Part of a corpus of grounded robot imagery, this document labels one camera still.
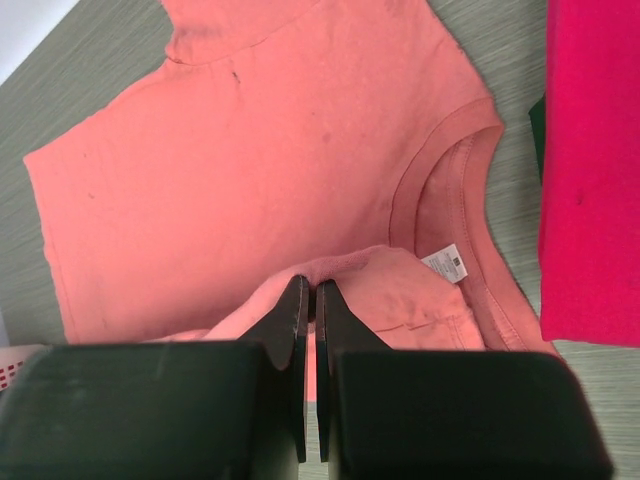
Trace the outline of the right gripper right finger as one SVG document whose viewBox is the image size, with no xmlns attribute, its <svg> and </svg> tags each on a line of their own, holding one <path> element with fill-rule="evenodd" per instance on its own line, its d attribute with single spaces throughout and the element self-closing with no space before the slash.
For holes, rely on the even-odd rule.
<svg viewBox="0 0 640 480">
<path fill-rule="evenodd" d="M 394 350 L 317 290 L 320 455 L 333 479 L 610 479 L 566 363 L 531 352 Z"/>
</svg>

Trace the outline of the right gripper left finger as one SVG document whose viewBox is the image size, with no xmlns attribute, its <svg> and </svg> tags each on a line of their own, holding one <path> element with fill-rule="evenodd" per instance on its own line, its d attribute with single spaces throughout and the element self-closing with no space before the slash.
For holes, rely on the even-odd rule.
<svg viewBox="0 0 640 480">
<path fill-rule="evenodd" d="M 306 459 L 309 285 L 236 340 L 83 345 L 1 398 L 5 479 L 294 479 Z"/>
</svg>

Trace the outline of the salmon pink t shirt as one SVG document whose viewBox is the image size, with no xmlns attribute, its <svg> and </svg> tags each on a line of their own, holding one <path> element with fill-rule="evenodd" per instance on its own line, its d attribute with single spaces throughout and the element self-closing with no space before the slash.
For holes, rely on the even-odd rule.
<svg viewBox="0 0 640 480">
<path fill-rule="evenodd" d="M 294 276 L 396 349 L 552 353 L 485 218 L 504 126 L 424 1 L 167 1 L 166 60 L 27 155 L 71 344 L 241 336 Z"/>
</svg>

